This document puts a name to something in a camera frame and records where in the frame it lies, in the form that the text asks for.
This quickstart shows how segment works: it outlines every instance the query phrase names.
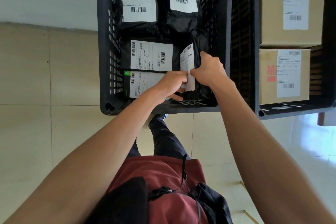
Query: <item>hand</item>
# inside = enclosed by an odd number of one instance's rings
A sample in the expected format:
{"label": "hand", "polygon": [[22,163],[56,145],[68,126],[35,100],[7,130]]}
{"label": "hand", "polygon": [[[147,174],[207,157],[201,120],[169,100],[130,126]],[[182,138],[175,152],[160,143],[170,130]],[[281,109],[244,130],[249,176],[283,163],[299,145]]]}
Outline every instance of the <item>hand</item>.
{"label": "hand", "polygon": [[188,71],[169,71],[165,76],[149,90],[153,94],[157,94],[159,104],[163,103],[167,97],[182,101],[183,98],[175,95],[175,92],[184,92],[185,89],[181,88],[187,80]]}
{"label": "hand", "polygon": [[212,57],[203,51],[201,51],[201,66],[198,69],[191,69],[190,74],[199,83],[210,88],[216,85],[221,78],[228,78],[219,58]]}

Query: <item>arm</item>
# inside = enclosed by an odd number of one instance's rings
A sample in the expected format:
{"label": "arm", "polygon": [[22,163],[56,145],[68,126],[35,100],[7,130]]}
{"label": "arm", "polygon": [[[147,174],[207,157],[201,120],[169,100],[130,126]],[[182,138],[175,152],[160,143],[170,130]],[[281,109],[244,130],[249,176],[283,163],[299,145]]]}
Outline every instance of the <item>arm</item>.
{"label": "arm", "polygon": [[4,223],[83,223],[124,162],[151,111],[174,93],[187,72],[168,72],[116,118],[63,159]]}
{"label": "arm", "polygon": [[239,94],[217,57],[202,52],[190,74],[214,92],[238,170],[263,221],[335,224],[291,156]]}

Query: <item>forearm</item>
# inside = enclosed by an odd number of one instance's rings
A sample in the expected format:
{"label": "forearm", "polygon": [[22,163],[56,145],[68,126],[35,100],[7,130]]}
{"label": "forearm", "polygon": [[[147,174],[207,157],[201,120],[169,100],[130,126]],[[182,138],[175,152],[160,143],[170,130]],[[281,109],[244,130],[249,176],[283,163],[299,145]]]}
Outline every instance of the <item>forearm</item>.
{"label": "forearm", "polygon": [[124,162],[157,100],[155,92],[147,91],[133,101],[62,160],[6,224],[82,223]]}
{"label": "forearm", "polygon": [[212,90],[230,147],[265,223],[335,223],[307,178],[225,78]]}

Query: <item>person's right arm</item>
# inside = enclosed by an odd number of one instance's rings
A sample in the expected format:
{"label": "person's right arm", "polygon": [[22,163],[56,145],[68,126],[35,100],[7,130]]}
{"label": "person's right arm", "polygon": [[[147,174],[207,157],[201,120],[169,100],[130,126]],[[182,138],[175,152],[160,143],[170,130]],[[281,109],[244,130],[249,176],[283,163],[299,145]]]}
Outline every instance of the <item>person's right arm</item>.
{"label": "person's right arm", "polygon": [[201,52],[191,70],[216,96],[243,182],[265,224],[335,224],[292,157],[272,137],[238,92],[217,57]]}

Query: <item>leg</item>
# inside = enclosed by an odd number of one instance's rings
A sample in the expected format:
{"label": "leg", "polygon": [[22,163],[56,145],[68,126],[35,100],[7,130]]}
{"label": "leg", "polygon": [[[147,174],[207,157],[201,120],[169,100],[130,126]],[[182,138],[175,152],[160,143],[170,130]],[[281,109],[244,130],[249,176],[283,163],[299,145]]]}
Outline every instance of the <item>leg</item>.
{"label": "leg", "polygon": [[186,150],[164,122],[166,115],[155,115],[149,123],[154,139],[154,155],[183,159]]}
{"label": "leg", "polygon": [[138,146],[137,146],[137,139],[135,139],[134,144],[132,145],[132,148],[130,149],[126,158],[136,157],[136,156],[141,156],[138,150]]}

